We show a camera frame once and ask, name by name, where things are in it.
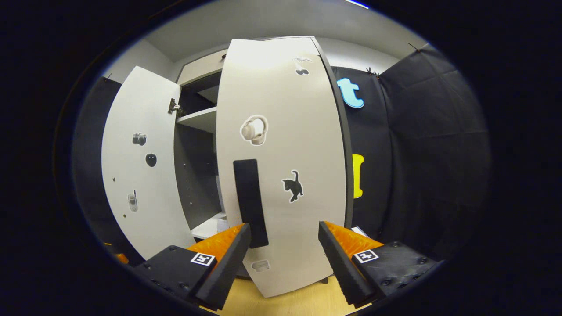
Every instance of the open cabinet door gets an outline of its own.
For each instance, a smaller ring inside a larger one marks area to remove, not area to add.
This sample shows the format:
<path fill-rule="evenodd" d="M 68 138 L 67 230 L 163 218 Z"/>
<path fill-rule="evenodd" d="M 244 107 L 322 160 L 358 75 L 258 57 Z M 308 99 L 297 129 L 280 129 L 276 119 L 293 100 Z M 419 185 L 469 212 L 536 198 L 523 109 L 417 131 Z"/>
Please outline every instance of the open cabinet door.
<path fill-rule="evenodd" d="M 176 113 L 168 108 L 179 95 L 177 84 L 137 66 L 115 96 L 103 130 L 107 199 L 119 227 L 145 260 L 169 245 L 195 243 L 174 169 Z"/>
<path fill-rule="evenodd" d="M 263 296 L 331 275 L 318 222 L 344 225 L 346 159 L 332 84 L 311 38 L 232 40 L 216 147 L 224 209 L 231 226 L 250 222 L 243 263 Z"/>

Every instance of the cabinet shelf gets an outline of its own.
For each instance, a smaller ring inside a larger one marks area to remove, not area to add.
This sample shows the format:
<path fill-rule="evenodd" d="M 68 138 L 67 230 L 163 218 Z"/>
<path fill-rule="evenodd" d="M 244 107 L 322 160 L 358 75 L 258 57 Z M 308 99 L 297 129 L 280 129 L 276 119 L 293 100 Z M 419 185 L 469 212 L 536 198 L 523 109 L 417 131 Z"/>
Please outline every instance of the cabinet shelf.
<path fill-rule="evenodd" d="M 182 116 L 176 120 L 176 123 L 214 134 L 216 131 L 216 106 Z"/>
<path fill-rule="evenodd" d="M 219 231 L 217 228 L 218 219 L 226 216 L 226 213 L 220 212 L 210 219 L 204 221 L 199 226 L 191 230 L 191 235 L 195 238 L 207 239 L 216 235 Z"/>

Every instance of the white ceiling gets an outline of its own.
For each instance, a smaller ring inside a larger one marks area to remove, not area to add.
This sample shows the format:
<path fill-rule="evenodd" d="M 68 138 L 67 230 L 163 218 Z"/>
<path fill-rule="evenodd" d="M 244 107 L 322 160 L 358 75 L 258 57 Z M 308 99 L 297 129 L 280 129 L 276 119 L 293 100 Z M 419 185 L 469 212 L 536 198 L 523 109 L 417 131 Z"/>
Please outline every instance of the white ceiling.
<path fill-rule="evenodd" d="M 339 39 L 398 59 L 426 41 L 397 22 L 344 0 L 218 0 L 191 10 L 146 37 L 173 62 L 227 44 L 293 35 Z"/>

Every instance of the door hinge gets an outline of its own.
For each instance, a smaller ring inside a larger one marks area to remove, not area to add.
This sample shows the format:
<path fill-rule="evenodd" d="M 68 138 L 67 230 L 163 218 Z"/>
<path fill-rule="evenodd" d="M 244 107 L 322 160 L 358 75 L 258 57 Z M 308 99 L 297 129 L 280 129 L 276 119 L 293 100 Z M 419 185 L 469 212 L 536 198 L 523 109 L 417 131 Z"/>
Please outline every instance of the door hinge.
<path fill-rule="evenodd" d="M 185 111 L 182 110 L 181 106 L 175 103 L 175 99 L 171 98 L 170 106 L 168 106 L 168 113 L 171 114 L 173 111 L 176 111 L 176 116 L 182 116 L 185 113 Z"/>

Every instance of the white wall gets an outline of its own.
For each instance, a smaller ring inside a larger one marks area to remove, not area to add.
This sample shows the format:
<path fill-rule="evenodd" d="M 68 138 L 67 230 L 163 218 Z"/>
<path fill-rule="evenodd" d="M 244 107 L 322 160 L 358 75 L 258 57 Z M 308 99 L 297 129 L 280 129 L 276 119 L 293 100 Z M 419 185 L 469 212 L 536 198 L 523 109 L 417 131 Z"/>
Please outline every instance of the white wall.
<path fill-rule="evenodd" d="M 123 83 L 135 66 L 140 66 L 173 82 L 176 80 L 177 74 L 173 78 L 169 77 L 174 63 L 144 39 L 119 56 L 103 76 L 108 77 L 111 74 L 111 80 Z"/>
<path fill-rule="evenodd" d="M 371 71 L 380 74 L 399 60 L 398 58 L 386 53 L 338 39 L 317 37 L 316 40 L 324 51 L 330 66 L 346 67 L 358 70 L 366 70 L 371 67 Z M 170 80 L 174 82 L 176 81 L 180 71 L 187 62 L 191 62 L 196 57 L 202 57 L 215 52 L 218 48 L 221 47 L 210 48 L 206 51 L 178 60 L 170 69 Z"/>

